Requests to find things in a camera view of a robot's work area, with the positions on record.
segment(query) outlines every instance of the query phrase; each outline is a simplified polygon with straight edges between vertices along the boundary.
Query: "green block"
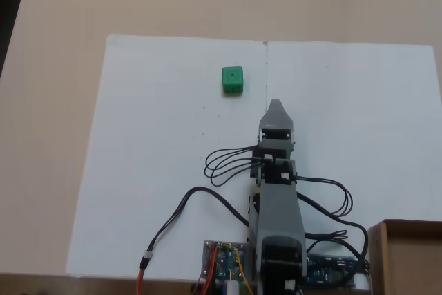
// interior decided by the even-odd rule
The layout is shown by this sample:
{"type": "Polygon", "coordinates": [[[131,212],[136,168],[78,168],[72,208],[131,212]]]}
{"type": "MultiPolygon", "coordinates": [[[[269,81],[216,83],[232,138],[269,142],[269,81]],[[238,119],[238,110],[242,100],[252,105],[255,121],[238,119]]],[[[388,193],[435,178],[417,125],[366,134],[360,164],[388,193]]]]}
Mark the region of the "green block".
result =
{"type": "Polygon", "coordinates": [[[222,69],[222,88],[225,93],[241,93],[244,88],[242,67],[224,67],[222,69]]]}

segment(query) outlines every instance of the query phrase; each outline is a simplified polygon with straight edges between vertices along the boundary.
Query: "table surface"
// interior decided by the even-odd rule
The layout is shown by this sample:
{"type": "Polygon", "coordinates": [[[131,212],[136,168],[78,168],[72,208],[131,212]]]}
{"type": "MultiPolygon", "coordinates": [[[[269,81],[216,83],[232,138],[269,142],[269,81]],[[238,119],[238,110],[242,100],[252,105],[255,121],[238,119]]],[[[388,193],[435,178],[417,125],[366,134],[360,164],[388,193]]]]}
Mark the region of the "table surface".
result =
{"type": "Polygon", "coordinates": [[[0,272],[65,272],[109,34],[429,44],[440,68],[441,21],[439,0],[21,0],[0,79],[0,272]]]}

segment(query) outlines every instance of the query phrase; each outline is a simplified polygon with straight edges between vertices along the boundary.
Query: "circuit board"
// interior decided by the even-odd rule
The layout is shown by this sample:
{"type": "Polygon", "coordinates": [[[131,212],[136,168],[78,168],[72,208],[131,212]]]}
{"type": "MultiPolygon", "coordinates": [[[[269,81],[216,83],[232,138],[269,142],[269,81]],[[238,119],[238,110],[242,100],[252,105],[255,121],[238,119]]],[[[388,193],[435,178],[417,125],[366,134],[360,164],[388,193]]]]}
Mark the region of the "circuit board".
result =
{"type": "Polygon", "coordinates": [[[242,281],[243,276],[238,262],[236,261],[237,252],[240,255],[240,261],[246,276],[247,264],[249,260],[249,245],[247,243],[232,243],[232,242],[215,242],[204,241],[204,248],[202,252],[202,268],[201,273],[207,276],[211,264],[211,248],[212,244],[218,245],[218,252],[215,259],[214,275],[218,281],[236,280],[242,281]]]}
{"type": "MultiPolygon", "coordinates": [[[[335,283],[342,280],[354,266],[354,257],[344,257],[344,256],[324,256],[318,254],[308,254],[308,265],[321,264],[327,262],[336,262],[340,267],[340,270],[323,268],[314,271],[308,271],[306,275],[306,281],[312,285],[328,285],[330,283],[335,283]]],[[[354,286],[354,277],[350,279],[346,287],[354,286]]]]}
{"type": "MultiPolygon", "coordinates": [[[[210,270],[211,264],[211,248],[212,244],[218,245],[218,252],[215,259],[215,279],[217,281],[223,280],[237,280],[242,281],[242,272],[239,264],[236,262],[237,251],[240,255],[240,260],[243,266],[244,273],[248,279],[253,280],[250,273],[250,263],[253,254],[250,254],[250,247],[248,243],[233,243],[233,242],[216,242],[216,241],[204,241],[202,252],[202,268],[201,274],[207,276],[210,270]]],[[[340,267],[339,270],[329,267],[309,271],[307,269],[307,275],[305,280],[310,285],[328,285],[335,283],[343,279],[356,263],[354,257],[347,256],[330,256],[319,254],[307,254],[307,264],[315,265],[321,263],[336,262],[336,265],[340,267]]],[[[354,277],[350,279],[346,285],[348,288],[354,287],[354,277]]]]}

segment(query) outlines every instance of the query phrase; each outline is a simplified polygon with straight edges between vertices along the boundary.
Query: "white paper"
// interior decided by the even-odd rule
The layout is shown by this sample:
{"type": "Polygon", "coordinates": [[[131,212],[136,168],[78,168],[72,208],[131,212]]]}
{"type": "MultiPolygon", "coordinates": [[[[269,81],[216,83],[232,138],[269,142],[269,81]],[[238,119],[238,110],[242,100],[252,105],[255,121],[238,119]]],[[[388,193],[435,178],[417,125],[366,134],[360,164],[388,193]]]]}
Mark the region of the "white paper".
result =
{"type": "MultiPolygon", "coordinates": [[[[67,272],[135,278],[184,193],[210,187],[202,174],[207,154],[255,144],[273,98],[294,121],[298,173],[340,181],[352,193],[346,220],[368,228],[385,218],[442,219],[442,107],[431,47],[115,35],[67,272]],[[222,94],[224,66],[244,68],[241,97],[222,94]]],[[[212,187],[245,217],[248,175],[212,187]]],[[[327,209],[343,201],[328,184],[300,182],[298,190],[327,209]]],[[[300,204],[306,231],[348,229],[361,250],[359,230],[300,204]]],[[[203,240],[246,238],[246,227],[215,198],[196,193],[157,241],[146,278],[196,280],[203,240]]],[[[314,251],[351,256],[332,244],[314,251]]]]}
{"type": "MultiPolygon", "coordinates": [[[[280,99],[294,121],[298,175],[343,183],[354,199],[345,217],[362,226],[388,218],[442,220],[442,108],[430,46],[269,43],[267,104],[280,99]]],[[[330,184],[299,182],[329,211],[343,202],[330,184]]],[[[305,231],[348,229],[304,202],[305,231]]],[[[323,243],[312,252],[352,256],[323,243]]]]}
{"type": "MultiPolygon", "coordinates": [[[[136,277],[144,250],[183,195],[210,185],[206,156],[256,143],[266,49],[261,41],[108,38],[68,273],[136,277]],[[243,67],[240,97],[222,94],[225,66],[243,67]]],[[[251,187],[244,173],[217,192],[247,217],[251,187]]],[[[247,228],[221,203],[195,193],[157,241],[146,277],[196,280],[204,240],[246,238],[247,228]]]]}

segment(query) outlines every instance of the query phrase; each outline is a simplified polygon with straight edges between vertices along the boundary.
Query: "orange wire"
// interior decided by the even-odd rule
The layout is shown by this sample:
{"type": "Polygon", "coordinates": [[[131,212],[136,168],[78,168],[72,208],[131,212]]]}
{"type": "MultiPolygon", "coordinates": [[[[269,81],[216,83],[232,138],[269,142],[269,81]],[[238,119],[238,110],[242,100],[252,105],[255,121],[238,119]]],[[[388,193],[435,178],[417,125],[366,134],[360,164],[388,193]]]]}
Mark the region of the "orange wire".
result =
{"type": "Polygon", "coordinates": [[[141,295],[141,286],[143,283],[143,275],[144,275],[144,270],[140,269],[140,271],[138,272],[138,279],[137,279],[137,295],[141,295]]]}
{"type": "Polygon", "coordinates": [[[207,276],[206,283],[204,284],[204,287],[202,288],[201,295],[206,295],[207,289],[209,288],[210,281],[211,281],[212,275],[213,275],[213,270],[215,267],[215,260],[216,260],[217,253],[218,253],[218,245],[215,244],[215,249],[213,250],[212,261],[210,263],[210,272],[209,272],[209,275],[207,276]]]}

